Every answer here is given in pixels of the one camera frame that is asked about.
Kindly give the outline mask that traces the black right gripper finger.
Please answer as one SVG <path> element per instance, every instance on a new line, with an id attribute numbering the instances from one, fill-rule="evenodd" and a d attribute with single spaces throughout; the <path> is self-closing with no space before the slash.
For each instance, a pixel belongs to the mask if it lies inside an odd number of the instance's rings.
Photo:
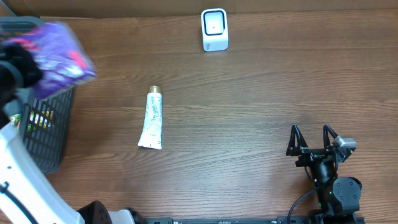
<path id="1" fill-rule="evenodd" d="M 290 139 L 286 150 L 287 156 L 301 156 L 308 151 L 308 145 L 296 124 L 293 124 Z"/>
<path id="2" fill-rule="evenodd" d="M 329 124 L 323 126 L 323 145 L 324 149 L 328 149 L 331 145 L 330 136 L 335 139 L 338 137 L 337 133 L 331 128 Z"/>

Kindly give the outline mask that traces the purple sanitary pad pack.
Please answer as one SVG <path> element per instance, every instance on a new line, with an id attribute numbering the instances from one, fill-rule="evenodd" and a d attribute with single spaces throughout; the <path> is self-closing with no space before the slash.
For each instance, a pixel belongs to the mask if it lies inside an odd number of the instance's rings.
<path id="1" fill-rule="evenodd" d="M 38 100 L 46 100 L 96 78 L 93 62 L 66 23 L 46 22 L 2 45 L 7 50 L 20 46 L 28 53 L 28 60 L 34 63 L 31 71 L 42 75 L 35 78 L 32 85 Z"/>

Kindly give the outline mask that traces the green gold snack pouch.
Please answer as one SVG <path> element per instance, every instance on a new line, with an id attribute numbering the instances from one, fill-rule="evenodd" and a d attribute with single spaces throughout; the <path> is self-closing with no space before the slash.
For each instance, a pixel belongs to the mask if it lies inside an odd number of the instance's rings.
<path id="1" fill-rule="evenodd" d="M 9 117 L 10 122 L 16 126 L 18 129 L 21 126 L 22 115 L 14 114 Z M 38 124 L 39 127 L 46 129 L 55 124 L 55 116 L 53 111 L 43 111 L 42 116 L 31 111 L 29 116 L 29 121 L 32 121 L 34 124 Z"/>

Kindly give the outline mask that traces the white tube gold cap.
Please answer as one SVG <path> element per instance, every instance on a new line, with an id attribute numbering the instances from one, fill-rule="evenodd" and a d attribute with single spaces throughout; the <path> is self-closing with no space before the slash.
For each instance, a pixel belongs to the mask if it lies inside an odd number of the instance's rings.
<path id="1" fill-rule="evenodd" d="M 160 86 L 150 86 L 146 98 L 146 113 L 139 147 L 162 149 L 162 90 Z"/>

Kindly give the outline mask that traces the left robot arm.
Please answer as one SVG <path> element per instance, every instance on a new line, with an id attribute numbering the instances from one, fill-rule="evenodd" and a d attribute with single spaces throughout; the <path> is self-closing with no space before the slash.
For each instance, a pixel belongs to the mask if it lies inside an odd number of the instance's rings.
<path id="1" fill-rule="evenodd" d="M 19 44 L 1 54 L 1 105 L 16 98 L 18 88 L 36 84 L 42 72 Z M 19 130 L 1 112 L 1 210 L 13 223 L 141 223 L 131 208 L 109 211 L 99 202 L 74 210 L 55 191 L 33 161 Z"/>

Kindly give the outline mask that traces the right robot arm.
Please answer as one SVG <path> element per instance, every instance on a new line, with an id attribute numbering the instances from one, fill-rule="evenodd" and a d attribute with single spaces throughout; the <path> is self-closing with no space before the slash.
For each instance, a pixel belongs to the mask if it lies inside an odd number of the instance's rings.
<path id="1" fill-rule="evenodd" d="M 286 155 L 296 157 L 295 165 L 303 167 L 314 189 L 298 198 L 283 223 L 364 223 L 355 213 L 360 210 L 362 183 L 354 177 L 340 177 L 339 165 L 357 148 L 351 137 L 337 134 L 329 124 L 323 126 L 323 147 L 310 149 L 299 127 L 291 127 Z M 293 216 L 294 208 L 305 198 L 316 194 L 319 209 L 306 217 Z"/>

